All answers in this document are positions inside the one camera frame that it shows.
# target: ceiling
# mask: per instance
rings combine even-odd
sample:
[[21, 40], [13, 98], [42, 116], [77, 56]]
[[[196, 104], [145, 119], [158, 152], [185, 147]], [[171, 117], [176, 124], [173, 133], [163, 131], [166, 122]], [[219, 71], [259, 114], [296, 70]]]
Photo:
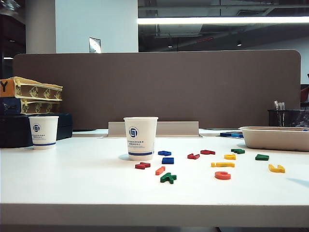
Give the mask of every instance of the ceiling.
[[[138, 0], [138, 7], [139, 18], [309, 15], [309, 0]], [[289, 28], [293, 34], [282, 25], [139, 25], [139, 51], [231, 50], [239, 49], [239, 40], [249, 41], [243, 44], [248, 47], [260, 44], [257, 37], [269, 43], [309, 36], [307, 25]]]

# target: cup logo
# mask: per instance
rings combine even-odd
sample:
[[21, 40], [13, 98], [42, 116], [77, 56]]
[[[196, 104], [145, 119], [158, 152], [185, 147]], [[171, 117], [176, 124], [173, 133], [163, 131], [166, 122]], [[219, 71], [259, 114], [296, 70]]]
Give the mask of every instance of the cup logo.
[[135, 138], [137, 136], [137, 129], [136, 128], [130, 128], [129, 132], [130, 132], [130, 136], [132, 138]]
[[34, 125], [33, 125], [33, 130], [34, 130], [35, 132], [39, 132], [40, 126], [39, 126], [38, 124], [34, 124]]

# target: white wall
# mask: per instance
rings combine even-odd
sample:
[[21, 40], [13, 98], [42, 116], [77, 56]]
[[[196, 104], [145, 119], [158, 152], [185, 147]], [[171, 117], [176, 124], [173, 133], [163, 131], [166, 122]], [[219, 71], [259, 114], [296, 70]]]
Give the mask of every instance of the white wall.
[[246, 47], [245, 49], [295, 49], [301, 55], [301, 84], [309, 84], [309, 37]]
[[57, 53], [88, 53], [89, 37], [102, 52], [138, 52], [137, 0], [55, 2]]
[[55, 53], [55, 2], [26, 0], [26, 53]]

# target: blue object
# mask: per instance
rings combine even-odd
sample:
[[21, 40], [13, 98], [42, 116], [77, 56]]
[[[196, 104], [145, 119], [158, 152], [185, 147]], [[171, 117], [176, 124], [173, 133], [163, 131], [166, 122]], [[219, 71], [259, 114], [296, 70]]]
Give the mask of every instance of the blue object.
[[172, 153], [170, 151], [159, 151], [158, 155], [161, 156], [170, 156]]
[[231, 137], [232, 135], [231, 135], [231, 133], [220, 133], [220, 136], [221, 137]]
[[0, 98], [0, 115], [19, 115], [20, 113], [20, 98]]
[[238, 133], [233, 133], [233, 134], [231, 134], [231, 136], [236, 137], [236, 138], [240, 138], [240, 134], [238, 134]]
[[151, 155], [153, 152], [145, 152], [145, 153], [135, 153], [135, 152], [129, 152], [129, 155], [132, 156], [147, 156], [147, 155]]
[[162, 159], [162, 164], [174, 164], [174, 158], [173, 157], [166, 157]]
[[232, 137], [236, 137], [236, 138], [243, 138], [243, 134], [238, 134], [238, 133], [233, 133], [231, 134]]

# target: dark container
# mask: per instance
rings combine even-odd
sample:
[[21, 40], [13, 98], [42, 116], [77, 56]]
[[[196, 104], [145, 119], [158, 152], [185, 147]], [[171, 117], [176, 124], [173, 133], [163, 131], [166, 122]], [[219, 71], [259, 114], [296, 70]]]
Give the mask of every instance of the dark container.
[[271, 127], [309, 127], [309, 110], [269, 110]]
[[56, 140], [72, 137], [72, 115], [69, 113], [2, 115], [0, 116], [1, 148], [32, 146], [29, 116], [59, 116]]

